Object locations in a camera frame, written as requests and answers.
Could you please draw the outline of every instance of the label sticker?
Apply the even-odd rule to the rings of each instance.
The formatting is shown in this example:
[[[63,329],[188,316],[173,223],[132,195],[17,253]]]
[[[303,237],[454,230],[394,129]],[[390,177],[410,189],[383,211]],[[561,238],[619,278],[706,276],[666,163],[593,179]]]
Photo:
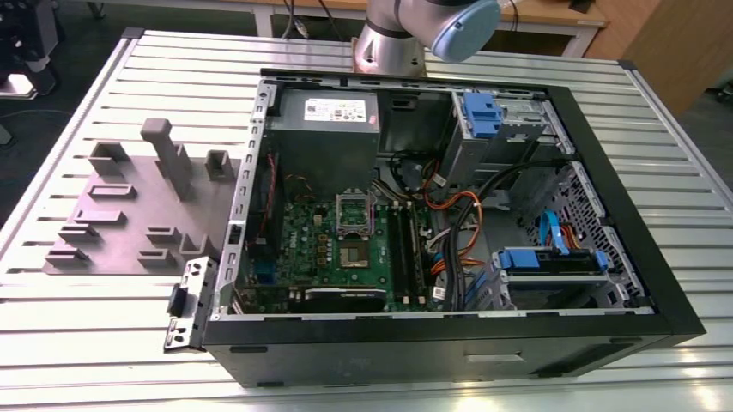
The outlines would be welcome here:
[[[435,287],[432,288],[432,299],[444,300],[446,299],[446,289]]]
[[[435,173],[435,176],[432,176],[432,181],[435,182],[435,185],[439,187],[443,187],[447,183],[446,178],[443,178],[439,174]]]
[[[307,99],[303,118],[311,122],[366,122],[367,103],[363,100]]]

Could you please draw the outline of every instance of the green circuit board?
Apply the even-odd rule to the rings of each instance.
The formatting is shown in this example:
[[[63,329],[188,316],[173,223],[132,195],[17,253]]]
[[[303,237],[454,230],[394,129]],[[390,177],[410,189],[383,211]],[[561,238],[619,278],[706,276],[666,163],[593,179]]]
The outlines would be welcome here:
[[[286,205],[278,261],[264,265],[272,271],[271,282],[240,289],[245,312],[287,312],[292,299],[288,294],[311,287],[382,289],[388,312],[428,311],[427,299],[406,303],[392,290],[388,222],[395,210],[386,205],[374,206],[374,231],[363,239],[358,235],[339,239],[335,211],[335,202],[300,201]],[[427,215],[419,216],[426,224]],[[358,224],[358,218],[354,213],[350,221]],[[261,267],[261,262],[255,262],[253,267]]]
[[[368,240],[359,237],[338,239],[335,204],[290,203],[278,260],[278,284],[371,286],[390,291],[387,213],[383,206],[375,206],[375,230]],[[315,215],[320,216],[319,225],[314,221]]]

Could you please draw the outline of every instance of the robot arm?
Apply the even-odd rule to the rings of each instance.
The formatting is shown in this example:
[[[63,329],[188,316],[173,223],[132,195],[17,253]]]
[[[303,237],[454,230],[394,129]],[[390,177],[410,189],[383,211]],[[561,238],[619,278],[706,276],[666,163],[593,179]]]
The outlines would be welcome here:
[[[460,62],[486,44],[499,22],[496,0],[372,0],[358,38],[358,71],[419,76],[424,47]]]

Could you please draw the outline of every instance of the table leg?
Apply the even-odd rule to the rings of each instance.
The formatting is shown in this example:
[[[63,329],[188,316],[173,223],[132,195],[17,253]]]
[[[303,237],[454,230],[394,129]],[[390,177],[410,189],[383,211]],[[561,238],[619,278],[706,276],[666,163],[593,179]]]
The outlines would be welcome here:
[[[89,8],[89,11],[92,12],[92,16],[95,20],[101,20],[104,16],[107,15],[104,13],[104,3],[95,3],[95,2],[87,2],[87,7]]]
[[[570,39],[567,46],[565,47],[562,57],[581,58],[587,50],[587,47],[591,45],[597,32],[598,28],[595,27],[578,27],[575,36]]]
[[[256,26],[256,35],[259,37],[274,37],[272,36],[272,8],[263,6],[252,7],[253,13],[253,24]]]

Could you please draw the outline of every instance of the ram slot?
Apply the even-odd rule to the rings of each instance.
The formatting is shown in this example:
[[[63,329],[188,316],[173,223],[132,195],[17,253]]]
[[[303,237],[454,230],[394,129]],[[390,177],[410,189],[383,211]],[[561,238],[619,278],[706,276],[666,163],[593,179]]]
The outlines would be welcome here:
[[[407,243],[403,243],[402,239],[402,225],[400,215],[398,210],[392,210],[387,216],[390,234],[390,256],[391,256],[391,288],[394,297],[402,300],[404,296],[408,296],[408,266],[407,266]]]

